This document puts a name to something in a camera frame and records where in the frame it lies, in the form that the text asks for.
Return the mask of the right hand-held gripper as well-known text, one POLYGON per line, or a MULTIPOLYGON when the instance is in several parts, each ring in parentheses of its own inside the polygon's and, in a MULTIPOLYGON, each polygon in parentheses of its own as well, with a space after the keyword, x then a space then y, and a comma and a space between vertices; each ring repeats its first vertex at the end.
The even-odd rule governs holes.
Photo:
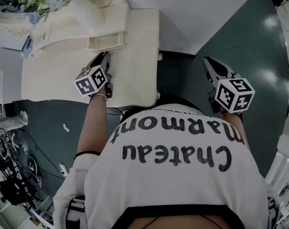
POLYGON ((203 58, 203 69, 214 88, 208 93, 214 114, 240 114, 249 109, 255 90, 246 78, 232 78, 236 75, 232 68, 212 57, 203 58))

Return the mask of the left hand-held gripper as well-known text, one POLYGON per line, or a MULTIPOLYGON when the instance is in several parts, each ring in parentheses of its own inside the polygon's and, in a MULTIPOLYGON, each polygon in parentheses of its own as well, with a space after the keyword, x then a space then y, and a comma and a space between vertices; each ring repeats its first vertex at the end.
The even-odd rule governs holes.
POLYGON ((74 85, 81 96, 91 96, 98 93, 104 87, 106 97, 112 98, 112 75, 108 73, 110 62, 110 53, 101 52, 89 62, 87 68, 82 69, 74 80, 74 85))

